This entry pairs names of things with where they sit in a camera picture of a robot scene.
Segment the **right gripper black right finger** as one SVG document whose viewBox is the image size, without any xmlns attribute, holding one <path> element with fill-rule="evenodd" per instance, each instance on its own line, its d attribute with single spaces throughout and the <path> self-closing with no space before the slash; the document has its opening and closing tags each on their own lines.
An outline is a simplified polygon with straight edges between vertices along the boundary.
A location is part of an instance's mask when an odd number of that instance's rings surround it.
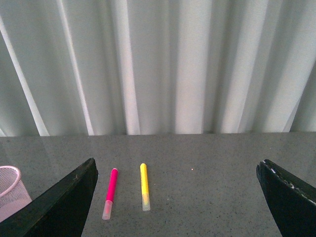
<svg viewBox="0 0 316 237">
<path fill-rule="evenodd" d="M 269 210 L 283 237 L 316 235 L 316 189 L 266 159 L 256 175 Z"/>
</svg>

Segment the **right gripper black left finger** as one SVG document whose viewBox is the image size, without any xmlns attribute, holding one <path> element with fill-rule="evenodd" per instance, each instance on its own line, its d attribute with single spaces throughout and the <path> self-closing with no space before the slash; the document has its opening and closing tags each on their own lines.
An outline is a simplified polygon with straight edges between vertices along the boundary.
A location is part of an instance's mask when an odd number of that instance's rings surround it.
<svg viewBox="0 0 316 237">
<path fill-rule="evenodd" d="M 0 224 L 2 237 L 80 237 L 98 180 L 93 158 Z"/>
</svg>

